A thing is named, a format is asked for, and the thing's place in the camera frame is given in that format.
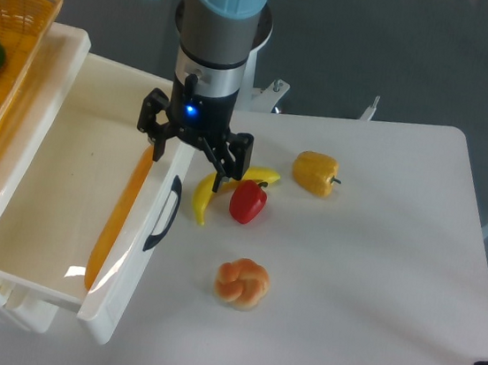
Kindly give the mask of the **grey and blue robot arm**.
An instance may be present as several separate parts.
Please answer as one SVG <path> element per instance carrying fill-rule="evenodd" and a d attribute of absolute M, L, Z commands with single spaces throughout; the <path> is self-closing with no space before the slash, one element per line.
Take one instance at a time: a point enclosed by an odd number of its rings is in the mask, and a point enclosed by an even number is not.
<path fill-rule="evenodd" d="M 137 128 L 147 134 L 154 159 L 172 138 L 201 150 L 216 171 L 214 192 L 228 179 L 242 179 L 250 165 L 254 138 L 234 133 L 230 120 L 266 10 L 267 0 L 182 0 L 172 93 L 157 88 L 142 102 Z"/>

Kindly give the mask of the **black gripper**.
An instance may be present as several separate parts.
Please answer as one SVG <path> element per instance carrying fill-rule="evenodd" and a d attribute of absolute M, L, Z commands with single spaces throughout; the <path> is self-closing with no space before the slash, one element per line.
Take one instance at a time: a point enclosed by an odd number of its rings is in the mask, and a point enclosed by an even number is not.
<path fill-rule="evenodd" d="M 178 138 L 201 148 L 215 167 L 211 190 L 216 193 L 228 180 L 243 179 L 251 164 L 255 139 L 250 133 L 230 131 L 239 91 L 213 98 L 201 95 L 200 89 L 200 78 L 192 73 L 183 83 L 176 78 L 170 102 L 163 90 L 153 88 L 142 100 L 137 129 L 148 136 L 153 161 L 162 159 L 167 139 Z M 167 114 L 163 124 L 158 123 L 160 112 Z"/>

